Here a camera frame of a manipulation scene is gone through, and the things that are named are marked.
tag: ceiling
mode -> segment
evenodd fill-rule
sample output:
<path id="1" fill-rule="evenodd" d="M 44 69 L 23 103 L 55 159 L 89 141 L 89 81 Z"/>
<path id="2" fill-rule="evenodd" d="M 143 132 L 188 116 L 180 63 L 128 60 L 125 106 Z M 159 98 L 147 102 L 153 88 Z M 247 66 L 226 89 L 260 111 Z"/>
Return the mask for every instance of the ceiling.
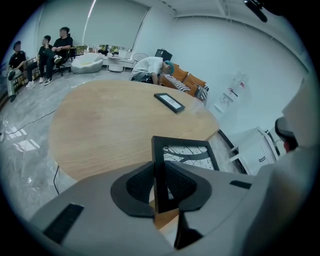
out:
<path id="1" fill-rule="evenodd" d="M 240 22 L 252 26 L 270 35 L 292 51 L 309 69 L 310 59 L 302 41 L 291 24 L 282 16 L 276 16 L 266 9 L 263 13 L 266 23 L 245 6 L 243 0 L 156 0 L 166 8 L 174 10 L 176 18 L 206 16 L 225 19 L 229 22 Z"/>

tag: black shirt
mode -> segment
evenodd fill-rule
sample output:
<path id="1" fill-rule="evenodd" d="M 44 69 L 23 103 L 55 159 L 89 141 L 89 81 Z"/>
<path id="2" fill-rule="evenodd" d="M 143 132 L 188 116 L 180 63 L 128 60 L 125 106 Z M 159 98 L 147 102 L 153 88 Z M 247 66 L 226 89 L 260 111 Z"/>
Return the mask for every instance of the black shirt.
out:
<path id="1" fill-rule="evenodd" d="M 45 49 L 46 48 L 45 48 L 44 45 L 40 47 L 40 50 L 38 52 L 38 54 L 40 55 L 40 58 L 39 58 L 40 61 L 44 61 L 44 60 L 46 60 L 48 58 L 48 56 L 45 55 Z"/>
<path id="2" fill-rule="evenodd" d="M 23 50 L 19 51 L 17 54 L 14 53 L 9 61 L 9 66 L 16 68 L 20 65 L 21 62 L 26 60 L 26 54 Z M 24 66 L 22 65 L 20 68 L 21 72 L 24 71 Z"/>
<path id="3" fill-rule="evenodd" d="M 53 47 L 61 47 L 61 46 L 72 46 L 73 45 L 73 39 L 72 37 L 68 36 L 65 39 L 62 39 L 61 37 L 57 40 L 55 40 Z M 68 50 L 61 50 L 61 51 L 56 51 L 56 54 L 61 56 L 62 58 L 67 57 L 67 52 Z"/>

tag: teal hair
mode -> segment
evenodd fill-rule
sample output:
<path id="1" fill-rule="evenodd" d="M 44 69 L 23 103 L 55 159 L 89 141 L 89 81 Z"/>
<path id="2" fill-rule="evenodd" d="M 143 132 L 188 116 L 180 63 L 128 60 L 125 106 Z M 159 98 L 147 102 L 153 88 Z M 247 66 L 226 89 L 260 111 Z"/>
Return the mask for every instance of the teal hair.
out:
<path id="1" fill-rule="evenodd" d="M 164 63 L 167 64 L 167 65 L 169 65 L 169 66 L 171 67 L 171 73 L 170 73 L 169 75 L 172 75 L 172 74 L 175 72 L 175 66 L 174 66 L 174 64 L 173 64 L 171 61 L 169 61 L 169 60 L 166 60 Z"/>

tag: wooden table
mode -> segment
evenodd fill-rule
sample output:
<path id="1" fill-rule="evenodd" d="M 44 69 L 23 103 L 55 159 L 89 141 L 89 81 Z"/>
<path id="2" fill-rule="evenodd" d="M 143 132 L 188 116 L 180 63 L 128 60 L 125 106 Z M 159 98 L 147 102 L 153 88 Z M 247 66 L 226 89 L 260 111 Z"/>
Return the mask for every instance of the wooden table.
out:
<path id="1" fill-rule="evenodd" d="M 185 106 L 175 114 L 154 97 L 168 93 Z M 152 160 L 151 138 L 207 140 L 219 129 L 203 103 L 163 86 L 99 80 L 72 90 L 55 112 L 49 148 L 60 168 L 79 181 Z"/>

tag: white shirt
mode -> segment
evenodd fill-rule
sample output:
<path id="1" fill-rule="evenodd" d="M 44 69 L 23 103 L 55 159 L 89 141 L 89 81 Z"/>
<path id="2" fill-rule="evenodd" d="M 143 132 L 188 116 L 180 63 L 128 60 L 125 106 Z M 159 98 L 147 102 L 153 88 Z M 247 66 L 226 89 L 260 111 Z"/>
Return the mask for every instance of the white shirt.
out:
<path id="1" fill-rule="evenodd" d="M 140 72 L 156 73 L 157 75 L 161 73 L 162 63 L 164 59 L 161 57 L 146 57 L 140 60 L 132 70 L 132 76 Z"/>

